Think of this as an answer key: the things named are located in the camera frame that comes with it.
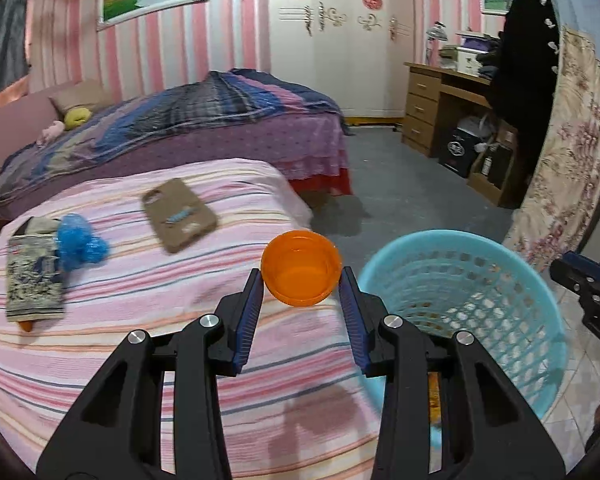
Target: phone case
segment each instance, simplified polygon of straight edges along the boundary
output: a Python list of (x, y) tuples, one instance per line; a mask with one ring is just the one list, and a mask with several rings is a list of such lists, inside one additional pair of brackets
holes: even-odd
[(173, 178), (142, 197), (142, 206), (162, 246), (173, 254), (211, 232), (215, 213), (179, 178)]

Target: bed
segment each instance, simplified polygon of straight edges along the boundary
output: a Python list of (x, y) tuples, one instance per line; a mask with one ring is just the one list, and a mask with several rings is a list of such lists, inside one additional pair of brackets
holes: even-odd
[(345, 133), (323, 94), (255, 70), (210, 72), (109, 107), (43, 148), (30, 139), (0, 169), (0, 221), (95, 178), (232, 157), (272, 164), (297, 192), (350, 194)]
[[(219, 227), (167, 254), (140, 197), (179, 177)], [(22, 332), (4, 315), (6, 244), (30, 215), (77, 212), (110, 244), (103, 265), (72, 272), (65, 316)], [(0, 432), (24, 463), (40, 453), (84, 385), (135, 328), (175, 332), (242, 290), (276, 235), (311, 213), (278, 171), (216, 160), (85, 182), (37, 206), (0, 234)], [(218, 383), (234, 478), (367, 478), (379, 417), (358, 380), (338, 301), (293, 308), (265, 294), (248, 364)], [(333, 413), (338, 413), (334, 420)], [(173, 472), (173, 373), (162, 404), (162, 468)]]

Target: laundry basket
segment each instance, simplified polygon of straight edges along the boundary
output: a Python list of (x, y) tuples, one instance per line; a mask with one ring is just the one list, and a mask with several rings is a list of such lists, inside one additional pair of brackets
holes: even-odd
[[(502, 245), (460, 231), (403, 236), (372, 257), (358, 285), (423, 332), (471, 331), (539, 418), (554, 402), (568, 355), (558, 306), (538, 273)], [(384, 378), (361, 380), (381, 410)], [(440, 445), (435, 428), (431, 441)]]

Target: pink striped wallpaper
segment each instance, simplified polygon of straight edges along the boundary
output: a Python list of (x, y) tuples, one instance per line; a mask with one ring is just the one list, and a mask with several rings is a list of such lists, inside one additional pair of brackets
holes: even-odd
[(434, 22), (446, 25), (449, 43), (460, 44), (458, 30), (486, 32), (497, 36), (504, 26), (504, 16), (493, 16), (480, 12), (480, 0), (415, 0), (416, 48), (415, 62), (424, 63), (426, 46), (425, 31)]
[(209, 0), (96, 30), (97, 0), (29, 0), (30, 91), (94, 78), (116, 99), (193, 83), (209, 70), (269, 69), (267, 0)]

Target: desk drawer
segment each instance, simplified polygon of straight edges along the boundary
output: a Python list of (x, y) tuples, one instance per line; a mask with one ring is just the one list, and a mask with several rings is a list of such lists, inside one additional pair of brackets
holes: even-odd
[(416, 117), (429, 124), (436, 123), (438, 103), (414, 94), (407, 95), (407, 115)]
[(402, 120), (402, 134), (408, 139), (430, 148), (433, 140), (433, 126), (407, 115)]
[(440, 97), (440, 79), (411, 72), (409, 74), (409, 93), (437, 101)]

